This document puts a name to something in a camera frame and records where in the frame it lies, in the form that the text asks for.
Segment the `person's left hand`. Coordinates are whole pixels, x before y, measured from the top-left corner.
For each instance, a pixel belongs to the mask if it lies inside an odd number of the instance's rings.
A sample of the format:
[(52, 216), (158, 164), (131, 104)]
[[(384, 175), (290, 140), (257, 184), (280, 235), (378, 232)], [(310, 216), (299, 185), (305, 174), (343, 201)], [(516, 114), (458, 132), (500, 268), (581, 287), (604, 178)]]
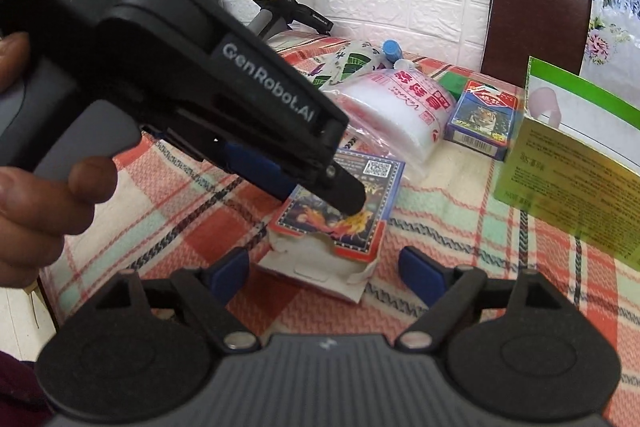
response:
[(38, 178), (21, 169), (1, 169), (1, 285), (26, 288), (62, 254), (67, 235), (85, 232), (96, 205), (117, 185), (110, 158), (75, 165), (66, 182)]

